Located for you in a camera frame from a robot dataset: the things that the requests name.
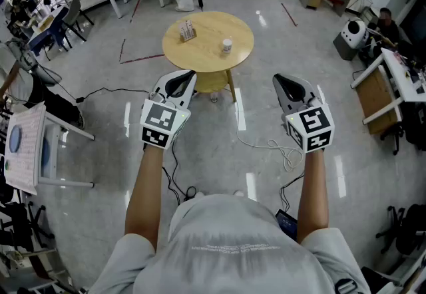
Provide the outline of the person's grey t-shirt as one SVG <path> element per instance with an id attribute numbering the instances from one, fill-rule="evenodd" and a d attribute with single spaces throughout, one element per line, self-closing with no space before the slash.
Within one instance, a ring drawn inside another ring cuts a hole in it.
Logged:
<path id="1" fill-rule="evenodd" d="M 137 234 L 118 240 L 89 294 L 335 294 L 346 278 L 369 294 L 336 228 L 298 243 L 265 206 L 227 194 L 190 200 L 173 220 L 161 251 Z"/>

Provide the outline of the black office chair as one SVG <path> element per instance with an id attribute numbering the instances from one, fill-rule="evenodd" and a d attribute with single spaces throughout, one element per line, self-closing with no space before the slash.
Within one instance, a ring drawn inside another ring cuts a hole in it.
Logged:
<path id="1" fill-rule="evenodd" d="M 413 204 L 407 211 L 405 208 L 396 210 L 389 206 L 392 213 L 390 227 L 376 234 L 375 238 L 385 238 L 385 246 L 380 253 L 385 254 L 395 241 L 396 249 L 403 255 L 410 255 L 415 249 L 419 250 L 426 238 L 426 204 Z"/>
<path id="2" fill-rule="evenodd" d="M 14 248 L 21 247 L 26 251 L 33 253 L 34 245 L 32 236 L 34 235 L 38 244 L 46 248 L 47 244 L 41 241 L 40 235 L 47 239 L 54 239 L 53 233 L 47 233 L 39 225 L 41 213 L 46 210 L 42 205 L 35 215 L 31 208 L 34 203 L 30 201 L 27 206 L 24 203 L 9 203 L 5 206 L 0 205 L 0 213 L 11 218 L 9 222 L 4 223 L 0 218 L 0 245 L 8 245 Z"/>
<path id="3" fill-rule="evenodd" d="M 385 130 L 380 140 L 385 140 L 389 135 L 394 137 L 394 156 L 399 151 L 399 139 L 404 136 L 418 150 L 426 151 L 426 102 L 403 102 L 399 108 L 402 121 Z"/>

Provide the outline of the white desk with wooden panel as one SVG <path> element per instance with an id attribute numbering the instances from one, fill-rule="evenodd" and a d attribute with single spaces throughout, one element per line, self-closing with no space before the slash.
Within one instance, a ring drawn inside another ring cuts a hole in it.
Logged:
<path id="1" fill-rule="evenodd" d="M 426 75 L 410 69 L 397 52 L 381 54 L 351 83 L 364 114 L 363 125 L 371 135 L 381 134 L 402 122 L 400 105 L 426 102 Z"/>

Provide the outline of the person's left forearm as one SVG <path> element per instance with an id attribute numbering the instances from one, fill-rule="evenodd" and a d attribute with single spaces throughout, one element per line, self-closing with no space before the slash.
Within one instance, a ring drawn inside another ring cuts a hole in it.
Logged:
<path id="1" fill-rule="evenodd" d="M 162 196 L 164 150 L 148 145 L 126 211 L 125 234 L 145 237 L 157 248 Z"/>

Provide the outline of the grey chair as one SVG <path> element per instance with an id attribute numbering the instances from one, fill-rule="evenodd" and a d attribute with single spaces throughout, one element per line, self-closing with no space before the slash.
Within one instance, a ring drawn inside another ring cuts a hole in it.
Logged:
<path id="1" fill-rule="evenodd" d="M 79 27 L 78 18 L 82 15 L 92 26 L 94 23 L 89 19 L 86 13 L 81 9 L 80 0 L 72 0 L 69 5 L 67 14 L 61 20 L 60 34 L 62 34 L 64 40 L 66 40 L 69 48 L 72 48 L 72 45 L 67 37 L 67 30 L 71 30 L 77 37 L 79 37 L 83 42 L 87 40 L 80 34 L 81 29 Z"/>

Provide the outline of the wooden coaster holder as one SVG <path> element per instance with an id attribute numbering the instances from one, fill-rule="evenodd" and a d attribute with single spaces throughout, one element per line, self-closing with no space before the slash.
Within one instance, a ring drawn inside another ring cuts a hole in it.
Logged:
<path id="1" fill-rule="evenodd" d="M 178 29 L 180 34 L 180 41 L 182 43 L 185 43 L 197 37 L 196 29 L 193 27 L 191 20 L 185 20 L 179 23 Z"/>

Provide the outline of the grey box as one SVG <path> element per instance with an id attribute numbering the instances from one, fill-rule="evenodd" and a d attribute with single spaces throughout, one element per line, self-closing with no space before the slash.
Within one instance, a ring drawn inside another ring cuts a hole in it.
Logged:
<path id="1" fill-rule="evenodd" d="M 333 44 L 343 60 L 352 61 L 358 51 L 359 37 L 346 29 L 337 35 Z"/>

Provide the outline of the blue plate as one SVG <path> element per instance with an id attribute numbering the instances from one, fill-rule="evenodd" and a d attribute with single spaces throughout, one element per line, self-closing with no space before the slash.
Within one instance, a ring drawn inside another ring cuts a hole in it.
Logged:
<path id="1" fill-rule="evenodd" d="M 21 144 L 22 128 L 19 125 L 12 127 L 9 136 L 9 150 L 11 153 L 17 153 Z"/>

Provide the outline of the black screen device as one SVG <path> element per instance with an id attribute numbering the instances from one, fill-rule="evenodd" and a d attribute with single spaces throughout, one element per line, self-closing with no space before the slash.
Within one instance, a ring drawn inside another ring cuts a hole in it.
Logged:
<path id="1" fill-rule="evenodd" d="M 281 230 L 294 241 L 297 240 L 297 225 L 298 221 L 287 214 L 282 209 L 279 209 L 275 214 L 278 225 Z"/>

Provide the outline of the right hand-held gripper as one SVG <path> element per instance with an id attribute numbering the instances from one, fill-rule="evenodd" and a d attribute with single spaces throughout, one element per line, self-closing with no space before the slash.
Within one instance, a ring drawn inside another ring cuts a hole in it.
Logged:
<path id="1" fill-rule="evenodd" d="M 305 79 L 276 73 L 273 85 L 284 111 L 287 134 L 303 153 L 324 149 L 332 143 L 334 122 L 327 104 L 313 98 L 314 88 Z"/>

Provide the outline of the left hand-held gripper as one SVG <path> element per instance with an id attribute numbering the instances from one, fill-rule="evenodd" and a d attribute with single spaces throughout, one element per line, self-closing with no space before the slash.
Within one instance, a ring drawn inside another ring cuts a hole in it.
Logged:
<path id="1" fill-rule="evenodd" d="M 140 140 L 167 150 L 190 118 L 188 105 L 196 85 L 196 72 L 179 70 L 159 78 L 142 106 Z"/>

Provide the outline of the white side table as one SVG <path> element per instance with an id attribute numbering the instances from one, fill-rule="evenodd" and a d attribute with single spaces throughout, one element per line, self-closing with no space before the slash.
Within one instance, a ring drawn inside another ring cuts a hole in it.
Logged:
<path id="1" fill-rule="evenodd" d="M 22 138 L 17 153 L 9 150 L 9 136 L 14 125 L 22 128 Z M 7 126 L 4 154 L 4 176 L 8 185 L 35 195 L 37 186 L 93 188 L 92 182 L 74 182 L 57 178 L 59 134 L 62 128 L 94 140 L 95 136 L 47 112 L 41 103 L 31 109 L 12 114 Z"/>

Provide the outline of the round wooden table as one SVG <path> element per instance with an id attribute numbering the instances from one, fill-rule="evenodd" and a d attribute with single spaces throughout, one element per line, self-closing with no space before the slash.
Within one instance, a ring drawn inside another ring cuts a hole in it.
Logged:
<path id="1" fill-rule="evenodd" d="M 191 20 L 197 37 L 180 41 L 178 24 Z M 232 40 L 230 54 L 222 52 L 222 41 Z M 249 26 L 236 16 L 219 11 L 192 13 L 173 23 L 162 39 L 165 57 L 180 69 L 196 72 L 195 90 L 210 95 L 230 87 L 233 101 L 236 93 L 231 70 L 243 63 L 254 48 Z"/>

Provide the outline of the person's right forearm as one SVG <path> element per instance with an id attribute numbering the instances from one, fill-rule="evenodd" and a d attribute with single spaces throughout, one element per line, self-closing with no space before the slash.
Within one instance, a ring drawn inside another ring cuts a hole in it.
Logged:
<path id="1" fill-rule="evenodd" d="M 323 150 L 306 154 L 305 173 L 298 209 L 297 242 L 329 226 L 327 187 Z"/>

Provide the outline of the blue table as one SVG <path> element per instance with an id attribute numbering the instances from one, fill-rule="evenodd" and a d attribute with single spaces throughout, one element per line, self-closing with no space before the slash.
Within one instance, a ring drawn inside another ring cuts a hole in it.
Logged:
<path id="1" fill-rule="evenodd" d="M 48 21 L 44 29 L 42 25 L 33 29 L 33 35 L 29 39 L 28 47 L 36 57 L 40 55 L 49 37 L 53 38 L 58 45 L 63 43 L 59 31 L 63 24 L 63 17 L 68 13 L 68 10 L 67 7 L 60 6 L 42 20 L 42 22 Z"/>

